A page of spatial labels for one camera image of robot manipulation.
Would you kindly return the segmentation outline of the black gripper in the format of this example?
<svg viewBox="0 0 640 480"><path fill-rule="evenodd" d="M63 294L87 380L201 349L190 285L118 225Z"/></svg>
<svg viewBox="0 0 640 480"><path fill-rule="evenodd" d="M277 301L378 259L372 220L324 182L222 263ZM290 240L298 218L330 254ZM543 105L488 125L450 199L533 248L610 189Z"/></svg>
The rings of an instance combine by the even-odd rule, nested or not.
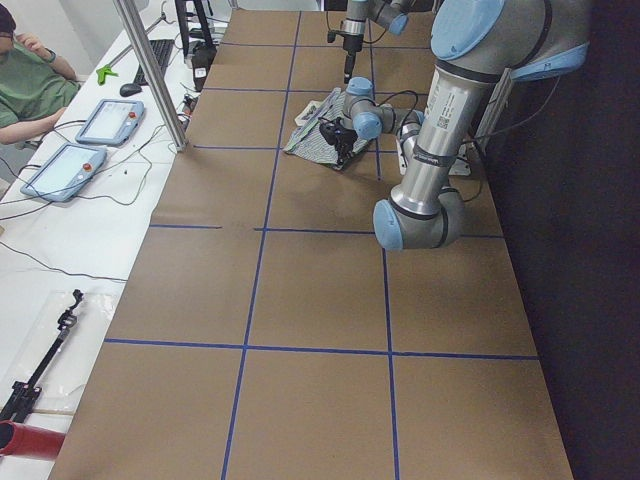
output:
<svg viewBox="0 0 640 480"><path fill-rule="evenodd" d="M341 117L332 120L321 117L319 131L325 141L337 152L336 167L345 168L353 158L357 133L347 128Z"/></svg>
<svg viewBox="0 0 640 480"><path fill-rule="evenodd" d="M347 52L343 69L343 82L348 83L355 66L355 55L362 50L365 32L365 21L357 19L345 19L338 30L329 28L327 41L333 43L337 36L343 38L343 49Z"/></svg>

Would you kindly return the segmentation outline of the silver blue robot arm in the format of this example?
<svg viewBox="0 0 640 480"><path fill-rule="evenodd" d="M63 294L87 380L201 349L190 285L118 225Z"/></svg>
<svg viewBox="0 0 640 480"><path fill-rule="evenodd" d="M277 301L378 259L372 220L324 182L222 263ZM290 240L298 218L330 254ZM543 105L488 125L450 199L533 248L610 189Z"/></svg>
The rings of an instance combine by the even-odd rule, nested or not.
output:
<svg viewBox="0 0 640 480"><path fill-rule="evenodd" d="M579 68L588 50L589 1L446 1L437 10L430 49L436 57L427 107L377 105L372 83L353 74L365 24L395 35L407 22L407 1L350 1L338 35L347 52L342 114L321 127L344 154L356 139L396 135L405 174L376 203L376 238L386 250L446 246L461 232L464 202L448 176L485 92L503 72L515 81L558 77Z"/></svg>
<svg viewBox="0 0 640 480"><path fill-rule="evenodd" d="M333 43L337 36L343 39L346 52L343 80L347 84L353 75L356 57L365 43L366 22L371 20L385 31L400 35L408 22L408 13L415 4L409 0L357 0L348 1L346 16L339 29L327 27L327 41Z"/></svg>

